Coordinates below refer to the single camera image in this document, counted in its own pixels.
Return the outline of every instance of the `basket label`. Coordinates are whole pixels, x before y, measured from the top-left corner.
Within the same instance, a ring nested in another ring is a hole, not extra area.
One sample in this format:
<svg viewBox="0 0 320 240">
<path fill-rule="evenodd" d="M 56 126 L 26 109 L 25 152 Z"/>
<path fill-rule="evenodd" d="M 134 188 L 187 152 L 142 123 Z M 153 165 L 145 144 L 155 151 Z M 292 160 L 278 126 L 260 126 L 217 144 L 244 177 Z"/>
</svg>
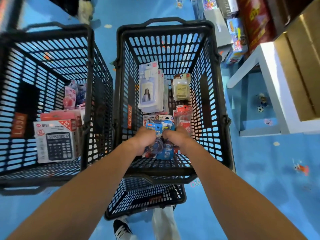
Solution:
<svg viewBox="0 0 320 240">
<path fill-rule="evenodd" d="M 23 138 L 24 132 L 26 129 L 28 115 L 25 113 L 14 113 L 14 119 L 12 123 L 11 129 L 11 137 L 12 138 Z"/>
<path fill-rule="evenodd" d="M 132 107 L 128 104 L 128 129 L 132 129 Z"/>
</svg>

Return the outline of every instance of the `calculator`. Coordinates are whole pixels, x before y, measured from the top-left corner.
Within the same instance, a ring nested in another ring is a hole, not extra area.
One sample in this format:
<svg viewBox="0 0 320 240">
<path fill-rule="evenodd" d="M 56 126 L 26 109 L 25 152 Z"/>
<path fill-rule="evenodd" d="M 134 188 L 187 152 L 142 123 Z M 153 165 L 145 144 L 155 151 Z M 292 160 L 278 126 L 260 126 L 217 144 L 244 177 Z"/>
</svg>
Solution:
<svg viewBox="0 0 320 240">
<path fill-rule="evenodd" d="M 46 134 L 48 158 L 50 161 L 73 158 L 69 132 L 52 132 Z"/>
</svg>

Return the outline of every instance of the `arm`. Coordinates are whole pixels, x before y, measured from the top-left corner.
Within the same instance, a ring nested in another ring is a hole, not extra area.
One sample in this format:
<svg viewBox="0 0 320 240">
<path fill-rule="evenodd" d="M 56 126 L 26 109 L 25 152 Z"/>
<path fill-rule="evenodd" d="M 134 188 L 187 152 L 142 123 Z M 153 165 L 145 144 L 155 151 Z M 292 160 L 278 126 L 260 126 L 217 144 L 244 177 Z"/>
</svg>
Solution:
<svg viewBox="0 0 320 240">
<path fill-rule="evenodd" d="M 163 136 L 189 157 L 228 239 L 306 240 L 267 198 L 215 160 L 185 129 Z"/>
<path fill-rule="evenodd" d="M 57 190 L 7 240 L 89 239 L 131 162 L 155 138 L 155 131 L 140 129 Z"/>
</svg>

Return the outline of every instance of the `black sneaker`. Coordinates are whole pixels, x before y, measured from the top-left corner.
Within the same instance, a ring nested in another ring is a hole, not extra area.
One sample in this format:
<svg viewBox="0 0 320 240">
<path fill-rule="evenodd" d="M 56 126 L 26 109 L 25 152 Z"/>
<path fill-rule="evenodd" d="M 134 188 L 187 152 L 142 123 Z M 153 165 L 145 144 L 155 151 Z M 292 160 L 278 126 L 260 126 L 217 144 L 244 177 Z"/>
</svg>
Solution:
<svg viewBox="0 0 320 240">
<path fill-rule="evenodd" d="M 132 231 L 130 230 L 127 222 L 124 219 L 115 219 L 113 222 L 113 230 L 114 230 L 114 235 L 117 240 L 125 234 L 125 233 L 130 233 L 132 234 Z"/>
</svg>

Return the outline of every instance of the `pink package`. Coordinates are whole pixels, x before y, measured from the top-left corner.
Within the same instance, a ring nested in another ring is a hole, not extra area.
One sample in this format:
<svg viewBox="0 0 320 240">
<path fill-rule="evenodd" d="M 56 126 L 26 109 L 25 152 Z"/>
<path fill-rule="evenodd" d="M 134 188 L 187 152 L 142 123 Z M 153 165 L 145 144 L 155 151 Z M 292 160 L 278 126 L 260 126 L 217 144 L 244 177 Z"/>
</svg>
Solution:
<svg viewBox="0 0 320 240">
<path fill-rule="evenodd" d="M 75 109 L 76 108 L 76 91 L 73 88 L 70 88 L 68 86 L 65 86 L 63 107 L 65 109 Z"/>
</svg>

